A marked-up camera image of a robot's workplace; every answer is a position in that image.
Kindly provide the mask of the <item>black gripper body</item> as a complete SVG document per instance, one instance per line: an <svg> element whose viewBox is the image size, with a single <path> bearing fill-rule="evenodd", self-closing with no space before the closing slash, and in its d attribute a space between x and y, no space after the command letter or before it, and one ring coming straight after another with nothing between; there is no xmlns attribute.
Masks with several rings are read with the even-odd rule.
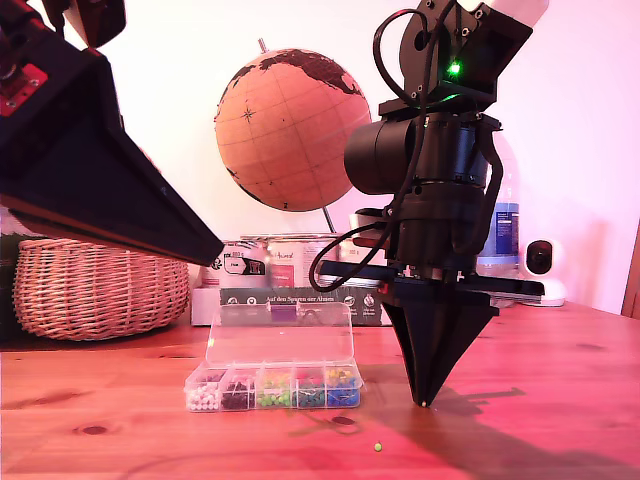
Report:
<svg viewBox="0 0 640 480"><path fill-rule="evenodd" d="M496 195L481 188L415 188L398 207L356 212L359 225L318 255L318 290L365 280L381 300L486 303L493 294L538 302L540 282L475 273Z"/></svg>

